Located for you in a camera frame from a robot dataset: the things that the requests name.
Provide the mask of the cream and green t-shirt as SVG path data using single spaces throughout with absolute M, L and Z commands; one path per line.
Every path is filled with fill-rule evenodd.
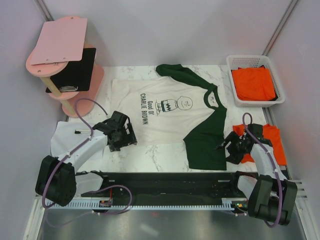
M 224 140 L 227 109 L 218 87 L 180 64 L 161 64 L 154 79 L 114 79 L 111 109 L 129 116 L 141 146 L 184 143 L 188 166 L 227 168 Z

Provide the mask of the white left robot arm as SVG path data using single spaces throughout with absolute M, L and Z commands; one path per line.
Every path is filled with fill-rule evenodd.
M 95 193 L 106 196 L 110 185 L 97 173 L 78 175 L 77 172 L 95 153 L 109 147 L 111 152 L 138 143 L 130 118 L 114 111 L 110 118 L 89 126 L 87 137 L 65 153 L 46 156 L 40 165 L 35 192 L 46 201 L 59 206 L 68 205 L 75 196 Z

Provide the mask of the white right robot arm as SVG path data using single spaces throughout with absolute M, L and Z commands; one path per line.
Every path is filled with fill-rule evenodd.
M 263 126 L 251 123 L 239 136 L 232 131 L 216 149 L 227 149 L 227 161 L 238 164 L 249 154 L 256 165 L 257 176 L 236 172 L 236 180 L 229 184 L 235 197 L 243 194 L 248 200 L 250 217 L 263 220 L 270 228 L 290 223 L 298 187 L 282 173 L 271 140 L 263 135 Z

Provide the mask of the orange t-shirt on table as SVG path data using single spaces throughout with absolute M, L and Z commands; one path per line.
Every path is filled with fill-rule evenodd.
M 242 136 L 245 130 L 243 124 L 233 125 L 232 129 L 234 132 L 236 132 L 238 136 Z M 286 160 L 285 152 L 284 152 L 282 141 L 281 141 L 280 130 L 276 126 L 265 124 L 263 125 L 262 134 L 265 139 L 269 139 L 271 141 L 273 146 L 273 154 L 278 165 L 286 166 L 287 160 Z M 245 154 L 241 160 L 242 164 L 246 162 L 254 163 L 254 159 L 251 157 L 250 154 Z

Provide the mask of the marker pen on shirt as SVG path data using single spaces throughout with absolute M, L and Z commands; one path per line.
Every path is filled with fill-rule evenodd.
M 75 134 L 90 134 L 91 130 L 90 129 L 76 129 L 74 131 Z

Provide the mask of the white folded t-shirt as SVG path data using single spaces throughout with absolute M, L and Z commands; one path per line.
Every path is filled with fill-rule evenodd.
M 75 130 L 90 130 L 90 128 L 84 123 L 58 122 L 50 141 L 50 151 L 53 157 L 65 156 L 91 136 L 91 133 L 75 134 Z M 81 154 L 86 154 L 90 159 L 97 159 L 103 156 L 105 148 L 106 139 L 104 135 L 95 131 L 91 139 L 77 149 L 72 156 L 79 157 Z

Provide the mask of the orange t-shirt in basket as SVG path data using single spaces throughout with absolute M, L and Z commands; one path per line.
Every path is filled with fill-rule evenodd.
M 265 67 L 231 71 L 237 97 L 242 101 L 272 101 L 276 98 L 270 70 Z

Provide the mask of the black clipboard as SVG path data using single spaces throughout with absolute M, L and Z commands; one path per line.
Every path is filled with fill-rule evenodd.
M 80 61 L 69 61 L 59 73 L 50 80 L 61 93 L 86 92 L 90 89 L 95 63 L 96 48 L 84 48 Z

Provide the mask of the white plastic basket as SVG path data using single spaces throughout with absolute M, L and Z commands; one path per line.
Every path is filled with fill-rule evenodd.
M 268 108 L 285 101 L 280 78 L 264 55 L 229 55 L 226 58 L 237 107 Z

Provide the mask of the pink tiered shelf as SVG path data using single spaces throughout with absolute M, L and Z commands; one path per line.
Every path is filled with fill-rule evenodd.
M 87 18 L 78 16 L 45 22 L 25 63 L 71 118 L 92 111 L 105 73 L 96 64 L 97 49 L 85 40 L 87 24 Z

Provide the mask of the pink clipboard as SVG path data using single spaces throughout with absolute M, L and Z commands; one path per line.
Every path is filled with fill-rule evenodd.
M 80 61 L 88 20 L 66 18 L 43 24 L 30 60 L 31 65 Z

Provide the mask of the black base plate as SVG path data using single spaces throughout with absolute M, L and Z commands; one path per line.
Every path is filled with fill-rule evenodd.
M 243 199 L 236 173 L 215 172 L 97 172 L 101 192 L 82 197 L 111 197 L 120 204 L 213 204 L 223 199 Z

